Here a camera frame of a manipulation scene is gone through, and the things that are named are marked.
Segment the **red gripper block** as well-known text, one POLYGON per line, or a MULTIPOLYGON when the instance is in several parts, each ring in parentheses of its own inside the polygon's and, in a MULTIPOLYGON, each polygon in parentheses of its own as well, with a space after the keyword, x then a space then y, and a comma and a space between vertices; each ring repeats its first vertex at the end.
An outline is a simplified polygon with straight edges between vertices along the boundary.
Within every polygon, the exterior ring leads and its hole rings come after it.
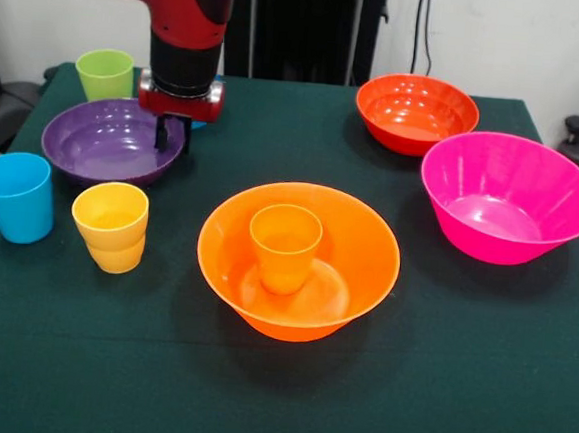
POLYGON ((138 83, 138 102, 140 106, 157 117, 155 148, 164 152, 168 145, 168 131, 166 128, 169 116, 185 118, 183 154, 188 154, 192 136, 192 120, 214 122, 220 116, 225 99, 225 83, 214 80, 209 86, 208 93, 201 97, 180 97, 169 95, 161 91, 154 84, 151 69, 140 71, 138 83))

